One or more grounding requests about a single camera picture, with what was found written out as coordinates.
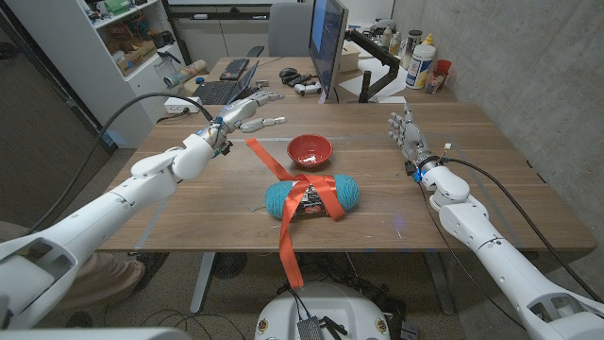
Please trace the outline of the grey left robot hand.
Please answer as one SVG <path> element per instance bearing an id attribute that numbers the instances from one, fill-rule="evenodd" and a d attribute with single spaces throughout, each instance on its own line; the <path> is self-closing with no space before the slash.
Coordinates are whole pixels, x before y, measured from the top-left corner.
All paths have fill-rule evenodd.
<path id="1" fill-rule="evenodd" d="M 219 131 L 228 134 L 235 129 L 240 129 L 243 133 L 251 133 L 266 127 L 285 124 L 287 122 L 286 117 L 257 118 L 251 120 L 251 117 L 256 114 L 258 107 L 269 101 L 282 98 L 283 95 L 277 92 L 259 91 L 223 107 L 215 120 L 217 127 L 209 129 L 209 142 L 216 143 Z"/>

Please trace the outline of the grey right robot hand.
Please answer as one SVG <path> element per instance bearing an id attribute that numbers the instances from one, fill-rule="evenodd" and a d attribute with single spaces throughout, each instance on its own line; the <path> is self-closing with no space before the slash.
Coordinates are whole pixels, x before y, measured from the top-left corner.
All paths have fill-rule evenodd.
<path id="1" fill-rule="evenodd" d="M 391 113 L 388 123 L 392 129 L 388 131 L 388 135 L 397 143 L 407 159 L 407 175 L 419 181 L 428 170 L 439 165 L 439 158 L 429 150 L 427 138 L 414 123 L 411 109 L 407 104 L 403 107 L 402 114 Z"/>

